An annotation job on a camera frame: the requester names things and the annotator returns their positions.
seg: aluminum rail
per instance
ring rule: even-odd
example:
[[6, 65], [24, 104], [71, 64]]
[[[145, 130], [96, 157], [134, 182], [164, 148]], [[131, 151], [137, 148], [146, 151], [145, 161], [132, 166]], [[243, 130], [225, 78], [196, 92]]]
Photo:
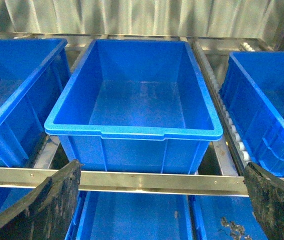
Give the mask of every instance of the aluminum rail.
[[[35, 188], [58, 170], [0, 167], [0, 187]], [[81, 191], [248, 196], [242, 176], [81, 171]]]

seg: metal shelf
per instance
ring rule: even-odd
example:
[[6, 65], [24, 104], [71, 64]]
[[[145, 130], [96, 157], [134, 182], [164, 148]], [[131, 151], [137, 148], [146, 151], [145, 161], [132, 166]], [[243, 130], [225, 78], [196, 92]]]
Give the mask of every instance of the metal shelf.
[[[272, 51], [257, 38], [207, 38], [154, 35], [101, 35], [101, 34], [52, 34], [52, 33], [0, 33], [0, 39], [16, 38], [65, 38], [65, 47], [71, 72], [74, 71], [88, 45], [93, 39], [153, 39], [165, 41], [186, 41], [193, 47], [195, 57], [201, 67], [214, 105], [224, 129], [220, 141], [212, 142], [205, 153], [199, 175], [124, 173], [82, 171], [80, 190], [113, 191], [134, 193], [192, 194], [247, 196], [243, 183], [245, 162], [237, 148], [228, 127], [223, 103], [216, 88], [223, 83], [229, 53], [243, 50], [247, 43], [255, 51]], [[217, 79], [216, 86], [212, 79]], [[59, 138], [48, 136], [32, 168], [0, 168], [0, 187], [35, 188], [46, 177], [51, 176], [68, 162]]]

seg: metal wall panel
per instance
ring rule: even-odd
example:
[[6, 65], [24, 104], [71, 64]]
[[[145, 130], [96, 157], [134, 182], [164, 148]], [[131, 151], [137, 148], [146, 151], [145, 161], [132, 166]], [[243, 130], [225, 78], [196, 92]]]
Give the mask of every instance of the metal wall panel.
[[284, 0], [0, 0], [0, 32], [272, 40]]

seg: small part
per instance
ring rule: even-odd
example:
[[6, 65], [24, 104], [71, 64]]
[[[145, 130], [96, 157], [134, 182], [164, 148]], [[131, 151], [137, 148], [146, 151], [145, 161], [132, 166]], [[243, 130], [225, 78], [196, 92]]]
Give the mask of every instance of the small part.
[[241, 240], [241, 236], [239, 234], [237, 234], [234, 231], [230, 232], [230, 236], [234, 239], [234, 240]]
[[243, 238], [245, 240], [252, 240], [249, 235], [246, 235], [244, 226], [236, 224], [234, 221], [228, 222], [225, 216], [221, 218], [221, 225], [230, 229], [230, 237], [234, 240], [242, 240]]
[[225, 216], [221, 218], [221, 225], [223, 227], [228, 227], [229, 226], [229, 222], [228, 222], [228, 220], [227, 220], [227, 218]]

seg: crate bottom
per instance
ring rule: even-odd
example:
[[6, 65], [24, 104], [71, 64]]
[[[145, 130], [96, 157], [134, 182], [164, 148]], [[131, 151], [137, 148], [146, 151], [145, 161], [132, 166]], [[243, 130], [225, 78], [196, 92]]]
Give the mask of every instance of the crate bottom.
[[245, 235], [253, 240], [267, 240], [254, 217], [248, 197], [191, 196], [193, 214], [196, 216], [198, 237], [202, 240], [231, 239], [229, 226], [222, 226], [222, 218], [244, 227]]
[[185, 196], [91, 192], [77, 237], [82, 240], [190, 240]]
[[104, 81], [89, 125], [185, 129], [178, 84]]

